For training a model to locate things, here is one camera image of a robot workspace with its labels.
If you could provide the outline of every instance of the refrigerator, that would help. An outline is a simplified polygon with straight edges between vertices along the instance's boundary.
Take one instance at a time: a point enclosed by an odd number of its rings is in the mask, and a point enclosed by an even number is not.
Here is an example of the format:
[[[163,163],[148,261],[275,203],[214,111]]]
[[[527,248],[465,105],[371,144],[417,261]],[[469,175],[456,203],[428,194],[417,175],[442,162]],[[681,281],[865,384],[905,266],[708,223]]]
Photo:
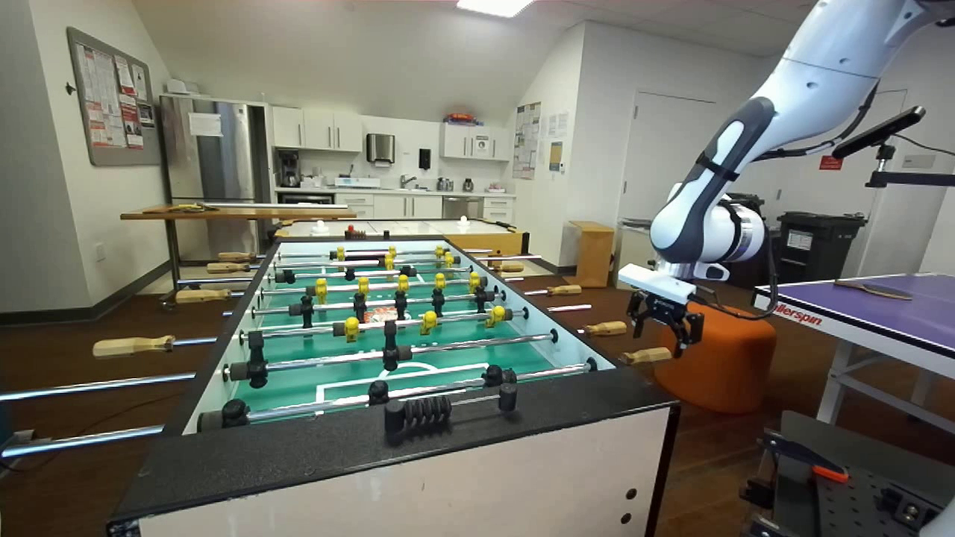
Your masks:
[[[162,96],[163,187],[169,203],[272,203],[269,108]],[[262,220],[175,220],[181,260],[214,260],[225,250],[260,252]]]

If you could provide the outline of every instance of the floor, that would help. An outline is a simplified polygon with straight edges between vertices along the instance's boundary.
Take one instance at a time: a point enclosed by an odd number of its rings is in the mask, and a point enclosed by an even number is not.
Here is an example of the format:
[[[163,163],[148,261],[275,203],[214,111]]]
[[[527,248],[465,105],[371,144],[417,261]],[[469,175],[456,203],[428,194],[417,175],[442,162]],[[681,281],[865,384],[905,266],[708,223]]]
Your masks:
[[[526,278],[514,287],[547,287],[554,278]],[[720,288],[729,305],[745,305],[741,288]],[[595,305],[595,309],[562,314],[563,324],[587,324],[617,320],[627,308],[622,288],[586,288],[581,294],[538,297],[538,305]],[[95,360],[90,348],[104,338],[129,333],[175,333],[202,338],[220,329],[220,309],[229,305],[193,305],[168,309],[156,294],[126,300],[104,320],[69,324],[29,324],[0,330],[0,391],[44,387],[90,379],[189,373],[210,357],[207,348],[178,348],[174,355],[143,355],[126,360]],[[662,514],[656,534],[683,537],[732,537],[745,524],[748,508],[736,499],[759,463],[754,439],[775,426],[781,408],[815,414],[833,339],[799,324],[775,321],[780,343],[766,376],[763,406],[748,414],[711,414],[683,406],[675,455],[668,464]],[[607,355],[638,348],[645,339],[596,338]],[[875,370],[871,381],[905,391],[912,370]],[[37,436],[81,436],[93,430],[117,430],[137,424],[162,424],[178,403],[184,384],[57,397],[11,406],[19,430]],[[955,414],[955,384],[939,381],[932,406]],[[878,403],[848,399],[842,426],[901,443],[907,451],[955,464],[955,439],[924,424],[907,421]],[[129,478],[141,469],[148,442],[126,442],[111,448],[86,448],[72,452],[26,455],[7,469],[0,487],[7,537],[59,537],[101,534],[111,508],[122,499]]]

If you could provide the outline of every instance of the white door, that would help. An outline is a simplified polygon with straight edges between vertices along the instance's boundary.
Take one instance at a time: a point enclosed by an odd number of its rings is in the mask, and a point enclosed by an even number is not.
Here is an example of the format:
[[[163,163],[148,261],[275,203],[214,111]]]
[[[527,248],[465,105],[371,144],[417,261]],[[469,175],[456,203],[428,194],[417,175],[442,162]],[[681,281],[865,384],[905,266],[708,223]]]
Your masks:
[[[636,91],[617,220],[654,217],[721,118],[704,99]]]

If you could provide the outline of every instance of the foosball table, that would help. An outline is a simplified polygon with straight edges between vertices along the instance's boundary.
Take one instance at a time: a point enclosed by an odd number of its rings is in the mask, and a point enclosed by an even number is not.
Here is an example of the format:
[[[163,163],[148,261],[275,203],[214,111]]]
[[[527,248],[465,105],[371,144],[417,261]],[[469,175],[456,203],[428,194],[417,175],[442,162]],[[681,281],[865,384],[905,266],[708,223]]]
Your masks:
[[[290,239],[111,534],[650,534],[675,418],[444,239]]]

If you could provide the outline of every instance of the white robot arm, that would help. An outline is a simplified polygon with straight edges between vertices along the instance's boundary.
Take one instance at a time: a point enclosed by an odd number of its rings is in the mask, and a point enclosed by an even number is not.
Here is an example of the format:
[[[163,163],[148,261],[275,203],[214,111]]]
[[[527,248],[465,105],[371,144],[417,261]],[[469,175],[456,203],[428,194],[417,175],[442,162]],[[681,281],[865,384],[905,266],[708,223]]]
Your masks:
[[[714,135],[654,217],[650,242],[665,266],[622,269],[617,281],[654,300],[645,317],[681,330],[678,317],[695,291],[687,281],[724,281],[721,261],[760,250],[763,220],[724,196],[748,162],[845,123],[898,45],[932,21],[953,23],[953,12],[955,0],[817,0],[772,75]]]

